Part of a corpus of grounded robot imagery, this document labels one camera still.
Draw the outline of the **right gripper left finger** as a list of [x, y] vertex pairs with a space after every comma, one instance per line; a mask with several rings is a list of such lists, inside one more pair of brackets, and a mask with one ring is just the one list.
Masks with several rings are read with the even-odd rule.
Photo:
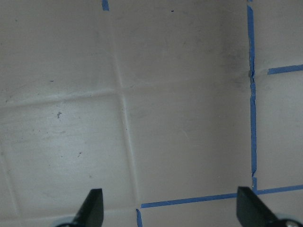
[[91, 189], [72, 221], [57, 227], [101, 227], [104, 221], [102, 189]]

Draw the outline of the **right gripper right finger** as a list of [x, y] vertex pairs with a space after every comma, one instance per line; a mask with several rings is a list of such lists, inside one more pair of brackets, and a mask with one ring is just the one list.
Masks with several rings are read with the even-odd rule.
[[278, 218], [249, 187], [237, 189], [236, 216], [242, 227], [302, 227], [299, 221]]

